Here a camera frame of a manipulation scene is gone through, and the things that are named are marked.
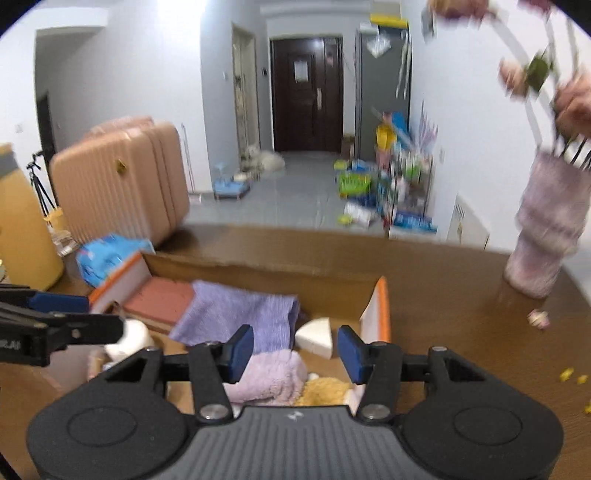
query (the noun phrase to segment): white dog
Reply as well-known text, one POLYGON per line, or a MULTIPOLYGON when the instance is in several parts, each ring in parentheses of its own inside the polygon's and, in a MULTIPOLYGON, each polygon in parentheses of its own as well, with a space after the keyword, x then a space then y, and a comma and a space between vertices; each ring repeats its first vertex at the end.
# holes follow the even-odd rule
POLYGON ((250 168, 263 172, 285 170, 285 160, 275 152, 261 151, 256 145, 251 145, 246 153, 248 160, 245 163, 250 168))

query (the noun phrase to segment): paper notice on door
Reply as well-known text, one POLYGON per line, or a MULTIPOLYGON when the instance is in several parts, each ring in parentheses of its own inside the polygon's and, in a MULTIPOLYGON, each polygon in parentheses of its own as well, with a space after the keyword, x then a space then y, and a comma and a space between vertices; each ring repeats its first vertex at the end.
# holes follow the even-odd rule
POLYGON ((296 83, 308 81, 308 62, 306 61, 295 61, 294 62, 294 75, 296 83))

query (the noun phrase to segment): white wall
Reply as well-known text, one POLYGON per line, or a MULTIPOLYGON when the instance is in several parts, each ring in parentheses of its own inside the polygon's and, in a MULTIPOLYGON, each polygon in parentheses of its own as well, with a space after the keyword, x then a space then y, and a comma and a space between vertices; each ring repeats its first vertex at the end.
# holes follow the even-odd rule
POLYGON ((343 132, 355 133, 355 37, 359 25, 369 21, 363 12, 288 12, 267 18, 270 40, 287 37, 343 37, 343 132))
POLYGON ((63 62, 96 35, 100 30, 83 33, 61 33, 37 37, 35 48, 35 95, 42 98, 49 91, 51 74, 59 69, 63 62))
MULTIPOLYGON (((489 247, 510 251, 518 228, 515 214, 535 156, 535 141, 523 103, 505 96, 498 80, 501 58, 513 56, 485 22, 473 26, 437 24, 437 37, 427 43, 421 35, 425 0, 405 0, 402 14, 410 22, 413 38, 411 129, 416 131, 424 101, 432 121, 439 125, 434 149, 436 175, 431 214, 442 235, 447 234, 456 195, 470 203, 490 229, 489 247), (444 161, 439 161, 440 151, 444 161)), ((496 2, 509 15, 509 27, 533 56, 548 41, 540 16, 517 8, 515 0, 496 2)), ((563 79, 572 73, 566 19, 553 15, 559 66, 563 79)), ((577 27, 582 60, 591 66, 591 40, 577 27)), ((553 137, 551 122, 535 106, 544 144, 553 137)), ((568 261, 579 283, 591 295, 591 229, 581 251, 568 261)))
MULTIPOLYGON (((36 35, 61 28, 100 28, 107 21, 107 12, 102 8, 37 9, 0 38, 0 142, 13 144, 23 170, 31 154, 41 149, 34 83, 36 35)), ((45 169, 38 175, 50 191, 45 169)))
POLYGON ((267 34, 255 0, 208 0, 202 18, 202 82, 207 150, 212 176, 217 164, 225 173, 239 167, 232 66, 232 24, 249 31, 256 41, 259 131, 261 147, 271 148, 270 83, 262 69, 268 65, 267 34))
POLYGON ((201 89, 202 6, 197 0, 125 0, 113 6, 108 28, 50 76, 59 147, 72 145, 94 125, 125 115, 170 121, 181 139, 184 124, 195 190, 211 191, 201 89))

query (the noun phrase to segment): dark brown door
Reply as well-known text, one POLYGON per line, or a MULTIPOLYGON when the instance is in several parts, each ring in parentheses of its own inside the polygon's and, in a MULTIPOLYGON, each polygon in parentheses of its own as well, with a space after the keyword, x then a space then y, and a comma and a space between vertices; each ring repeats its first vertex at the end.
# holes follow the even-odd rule
POLYGON ((340 38, 271 41, 275 150, 339 152, 343 136, 340 38))
POLYGON ((49 111, 49 97, 45 95, 37 101, 37 122, 39 123, 39 136, 41 138, 41 149, 43 150, 43 157, 45 158, 45 165, 47 167, 47 174, 49 175, 49 182, 51 189, 54 192, 53 181, 51 179, 51 171, 49 164, 53 155, 56 154, 56 142, 53 138, 53 127, 51 125, 51 113, 49 111))

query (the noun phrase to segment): gripper logo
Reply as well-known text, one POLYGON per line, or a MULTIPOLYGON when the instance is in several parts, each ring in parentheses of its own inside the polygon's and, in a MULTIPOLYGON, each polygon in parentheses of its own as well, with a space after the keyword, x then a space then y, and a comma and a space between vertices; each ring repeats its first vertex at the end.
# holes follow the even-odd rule
POLYGON ((0 338, 0 349, 18 351, 21 349, 21 342, 18 340, 6 340, 0 338))

